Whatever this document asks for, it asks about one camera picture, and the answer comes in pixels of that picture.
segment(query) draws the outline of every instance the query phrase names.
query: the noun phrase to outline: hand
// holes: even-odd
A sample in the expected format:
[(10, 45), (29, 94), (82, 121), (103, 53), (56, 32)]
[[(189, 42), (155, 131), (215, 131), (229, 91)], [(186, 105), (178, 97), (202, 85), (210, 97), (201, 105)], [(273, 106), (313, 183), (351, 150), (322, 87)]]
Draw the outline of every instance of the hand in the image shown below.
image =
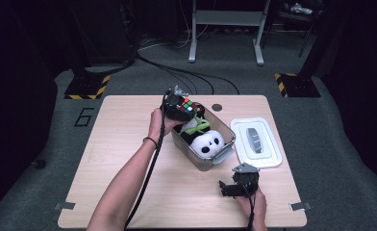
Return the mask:
[[(173, 127), (183, 124), (182, 121), (172, 120), (168, 117), (164, 118), (164, 135), (167, 135), (170, 133), (171, 129)], [(155, 141), (159, 141), (159, 135), (161, 134), (161, 128), (162, 128), (162, 111), (159, 108), (156, 108), (150, 119), (150, 125), (149, 125), (149, 133), (148, 137)]]
[[(254, 206), (254, 223), (252, 225), (253, 231), (260, 231), (260, 230), (267, 230), (264, 220), (266, 215), (266, 198), (260, 188), (251, 195), (251, 200), (254, 201), (255, 198), (255, 206)], [(251, 214), (251, 206), (249, 204), (249, 198), (244, 196), (237, 196), (236, 197), (239, 206), (241, 207), (242, 211), (246, 214), (247, 217)]]

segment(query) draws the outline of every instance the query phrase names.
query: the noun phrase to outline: white container lid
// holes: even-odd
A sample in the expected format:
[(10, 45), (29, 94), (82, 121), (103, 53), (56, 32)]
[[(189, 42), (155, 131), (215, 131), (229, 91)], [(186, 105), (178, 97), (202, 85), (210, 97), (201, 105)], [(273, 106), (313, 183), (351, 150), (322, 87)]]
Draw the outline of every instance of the white container lid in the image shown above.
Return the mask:
[(235, 147), (241, 163), (253, 167), (277, 167), (282, 154), (269, 124), (262, 117), (237, 118), (231, 121), (236, 134)]

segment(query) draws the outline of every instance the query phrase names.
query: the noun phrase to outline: yellow and black hazard tape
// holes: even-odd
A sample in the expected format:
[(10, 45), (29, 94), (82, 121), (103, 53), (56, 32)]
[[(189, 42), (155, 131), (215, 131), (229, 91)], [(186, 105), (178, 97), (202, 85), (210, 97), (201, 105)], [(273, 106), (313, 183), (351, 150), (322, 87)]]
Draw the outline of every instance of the yellow and black hazard tape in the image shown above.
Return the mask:
[(281, 92), (282, 94), (282, 97), (288, 97), (288, 93), (287, 93), (287, 89), (285, 88), (285, 84), (284, 84), (284, 81), (283, 81), (283, 78), (282, 76), (297, 76), (296, 74), (284, 74), (284, 73), (275, 73), (275, 79), (276, 79), (276, 83), (278, 83), (278, 87), (279, 87), (279, 91)]
[(108, 75), (102, 80), (102, 84), (95, 94), (66, 94), (65, 99), (99, 99), (105, 91), (111, 76)]

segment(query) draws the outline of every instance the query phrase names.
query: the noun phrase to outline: gray carpet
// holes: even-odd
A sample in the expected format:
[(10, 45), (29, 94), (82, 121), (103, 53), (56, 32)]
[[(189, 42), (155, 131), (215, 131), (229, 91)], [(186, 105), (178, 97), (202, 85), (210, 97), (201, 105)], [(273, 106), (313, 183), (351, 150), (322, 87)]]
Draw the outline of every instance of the gray carpet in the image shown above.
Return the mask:
[[(298, 58), (302, 38), (273, 33), (263, 50), (265, 65), (257, 66), (253, 37), (234, 35), (201, 40), (195, 64), (188, 63), (189, 45), (181, 49), (159, 45), (139, 53), (152, 62), (228, 79), (240, 94), (267, 97), (301, 199), (313, 205), (306, 212), (308, 224), (295, 230), (377, 230), (377, 177), (363, 165), (344, 135), (338, 108), (326, 87), (314, 77), (320, 98), (283, 98), (274, 78), (275, 72), (297, 73), (314, 39), (304, 56)], [(103, 97), (162, 94), (175, 85), (192, 94), (212, 93), (204, 81), (189, 78), (192, 83), (136, 60), (129, 68), (112, 75)], [(214, 94), (237, 94), (227, 82), (207, 79)], [(28, 167), (0, 203), (0, 230), (60, 230), (60, 211), (53, 208), (65, 201), (103, 100), (63, 99), (71, 80), (71, 71), (56, 78), (59, 93), (52, 128), (39, 155), (47, 167)], [(74, 127), (83, 108), (93, 108), (85, 111), (85, 115), (91, 116), (89, 126)]]

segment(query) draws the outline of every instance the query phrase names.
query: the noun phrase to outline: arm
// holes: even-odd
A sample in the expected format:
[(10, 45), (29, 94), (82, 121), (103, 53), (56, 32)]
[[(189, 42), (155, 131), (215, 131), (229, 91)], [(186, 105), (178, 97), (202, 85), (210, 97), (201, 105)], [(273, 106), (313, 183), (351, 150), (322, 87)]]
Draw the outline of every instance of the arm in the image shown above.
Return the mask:
[[(164, 119), (164, 135), (182, 122)], [(162, 112), (151, 115), (148, 136), (158, 142), (162, 126)], [(155, 144), (146, 139), (132, 158), (122, 167), (101, 197), (89, 221), (87, 230), (123, 230), (130, 211), (143, 184)]]
[[(252, 195), (252, 199), (255, 196), (255, 208), (254, 208), (254, 222), (252, 224), (252, 231), (267, 231), (266, 225), (264, 223), (265, 214), (266, 214), (266, 198), (264, 194), (261, 192), (261, 189), (257, 189), (257, 191)], [(239, 206), (241, 207), (242, 211), (249, 216), (251, 214), (251, 208), (249, 206), (249, 199), (245, 198), (244, 196), (236, 197), (237, 201), (239, 202)]]

